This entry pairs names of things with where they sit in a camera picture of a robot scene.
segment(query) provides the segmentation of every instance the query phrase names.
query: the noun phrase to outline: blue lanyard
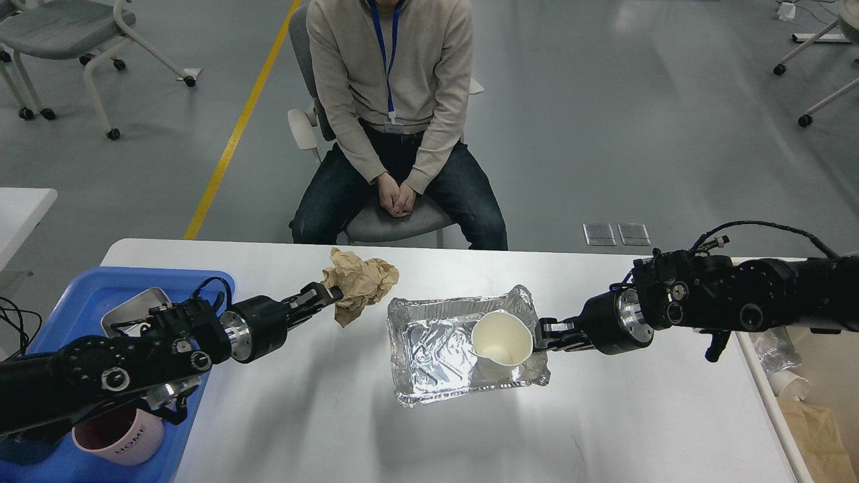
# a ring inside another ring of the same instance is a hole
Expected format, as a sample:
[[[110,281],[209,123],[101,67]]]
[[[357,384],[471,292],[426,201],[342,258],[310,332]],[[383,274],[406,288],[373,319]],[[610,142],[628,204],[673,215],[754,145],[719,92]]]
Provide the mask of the blue lanyard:
[[[393,59],[397,55],[397,26],[399,25],[399,12],[403,8],[403,2],[399,0],[397,6],[393,9],[393,30],[391,32],[391,64],[387,62],[387,54],[385,54],[385,38],[381,34],[381,20],[379,19],[379,9],[376,7],[375,0],[370,0],[370,11],[373,13],[373,26],[376,30],[376,39],[379,41],[379,50],[381,50],[382,67],[385,68],[385,82],[387,83],[387,117],[395,123],[397,112],[393,108],[393,96],[391,94],[391,69],[393,69]]]

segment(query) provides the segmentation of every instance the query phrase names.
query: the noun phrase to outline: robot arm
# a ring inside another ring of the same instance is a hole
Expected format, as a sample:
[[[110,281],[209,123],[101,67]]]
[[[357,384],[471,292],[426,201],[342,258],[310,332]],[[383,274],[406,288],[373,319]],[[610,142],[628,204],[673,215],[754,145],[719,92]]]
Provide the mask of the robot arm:
[[[726,242],[720,237],[693,250],[655,249],[653,258],[635,260],[631,283],[589,299],[579,316],[540,319],[536,346],[619,354],[647,347],[655,331],[692,327],[712,335],[705,357],[716,362],[732,331],[795,325],[814,333],[859,332],[852,304],[859,258],[759,259],[735,266],[727,256],[709,254]]]
[[[71,427],[146,397],[169,422],[185,418],[198,376],[230,357],[247,364],[283,345],[287,333],[343,294],[312,283],[280,302],[258,296],[217,317],[202,298],[149,310],[141,336],[88,335],[59,351],[0,364],[0,437],[21,431],[51,439]],[[165,408],[176,400],[175,413]]]

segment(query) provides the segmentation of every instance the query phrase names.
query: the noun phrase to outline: jeans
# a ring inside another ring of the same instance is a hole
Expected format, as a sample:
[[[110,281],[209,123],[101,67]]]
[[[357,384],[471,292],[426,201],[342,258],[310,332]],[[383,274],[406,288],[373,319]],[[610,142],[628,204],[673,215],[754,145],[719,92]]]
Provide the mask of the jeans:
[[[415,163],[423,134],[398,135],[364,126],[373,149],[388,173],[402,183]],[[489,179],[467,146],[457,143],[442,171],[424,191],[462,229],[478,250],[506,250],[507,229]],[[333,245],[368,199],[378,199],[370,185],[346,159],[338,144],[317,169],[289,226],[295,243]]]

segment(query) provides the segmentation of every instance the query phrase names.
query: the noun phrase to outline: crumpled brown paper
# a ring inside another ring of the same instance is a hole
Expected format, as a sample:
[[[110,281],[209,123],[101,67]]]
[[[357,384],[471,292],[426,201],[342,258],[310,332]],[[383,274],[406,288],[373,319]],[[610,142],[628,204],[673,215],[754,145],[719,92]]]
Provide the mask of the crumpled brown paper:
[[[378,303],[399,282],[399,270],[382,259],[361,260],[352,252],[331,249],[331,262],[322,271],[322,284],[331,289],[338,286],[343,299],[334,308],[334,320],[341,327],[348,326],[364,311],[364,307]]]
[[[832,411],[798,400],[777,397],[790,434],[799,447],[806,468],[816,483],[856,483],[850,456]]]

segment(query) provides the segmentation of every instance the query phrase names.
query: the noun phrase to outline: beige sweater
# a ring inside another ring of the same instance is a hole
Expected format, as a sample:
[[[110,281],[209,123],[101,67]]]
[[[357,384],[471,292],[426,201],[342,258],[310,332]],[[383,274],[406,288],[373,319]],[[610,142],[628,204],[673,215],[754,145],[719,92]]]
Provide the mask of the beige sweater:
[[[393,9],[379,7],[388,62]],[[387,85],[366,0],[313,0],[308,10],[316,88],[340,148],[367,182],[386,170],[358,119],[384,131]],[[406,133],[424,129],[405,183],[418,193],[442,170],[462,136],[472,70],[468,0],[405,0],[391,90]]]

